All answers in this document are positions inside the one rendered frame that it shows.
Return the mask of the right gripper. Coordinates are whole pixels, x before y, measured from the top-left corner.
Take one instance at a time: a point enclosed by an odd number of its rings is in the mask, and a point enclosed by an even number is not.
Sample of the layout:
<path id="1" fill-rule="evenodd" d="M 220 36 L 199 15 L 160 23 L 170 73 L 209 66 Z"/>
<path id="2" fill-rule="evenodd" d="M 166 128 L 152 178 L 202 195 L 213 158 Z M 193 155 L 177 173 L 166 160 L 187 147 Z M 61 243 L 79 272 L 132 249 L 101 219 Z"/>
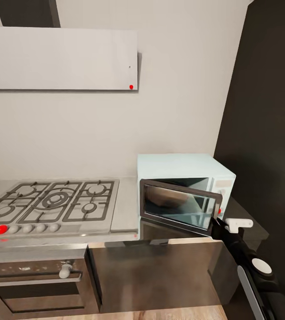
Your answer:
<path id="1" fill-rule="evenodd" d="M 232 244 L 237 243 L 237 242 L 243 242 L 243 235 L 244 235 L 244 229 L 242 227 L 238 228 L 238 233 L 230 233 L 227 229 L 225 229 L 225 225 L 227 224 L 221 220 L 220 218 L 217 218 L 215 220 L 212 217 L 212 232 L 211 232 L 211 237 L 214 240 L 222 240 L 224 244 L 226 245 L 228 251 L 230 251 L 230 247 Z"/>

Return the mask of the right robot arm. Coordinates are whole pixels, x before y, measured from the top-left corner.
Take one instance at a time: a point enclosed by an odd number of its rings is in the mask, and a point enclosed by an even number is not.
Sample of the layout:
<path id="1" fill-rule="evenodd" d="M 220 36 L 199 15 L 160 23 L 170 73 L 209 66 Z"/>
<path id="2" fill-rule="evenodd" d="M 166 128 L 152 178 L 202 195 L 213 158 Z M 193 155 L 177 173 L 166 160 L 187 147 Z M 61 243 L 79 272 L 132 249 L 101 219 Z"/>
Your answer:
<path id="1" fill-rule="evenodd" d="M 272 268 L 243 240 L 251 219 L 226 218 L 226 223 L 212 217 L 211 237 L 222 240 L 237 263 L 237 272 L 256 320 L 285 320 L 285 295 Z"/>

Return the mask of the microwave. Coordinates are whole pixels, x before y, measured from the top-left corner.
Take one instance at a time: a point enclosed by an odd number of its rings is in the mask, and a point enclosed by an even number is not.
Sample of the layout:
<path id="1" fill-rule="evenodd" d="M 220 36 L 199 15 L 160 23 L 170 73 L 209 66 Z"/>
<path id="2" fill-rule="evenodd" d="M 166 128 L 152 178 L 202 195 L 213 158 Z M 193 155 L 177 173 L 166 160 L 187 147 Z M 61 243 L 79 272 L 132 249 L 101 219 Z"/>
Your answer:
<path id="1" fill-rule="evenodd" d="M 138 154 L 138 214 L 211 236 L 235 177 L 207 153 Z"/>

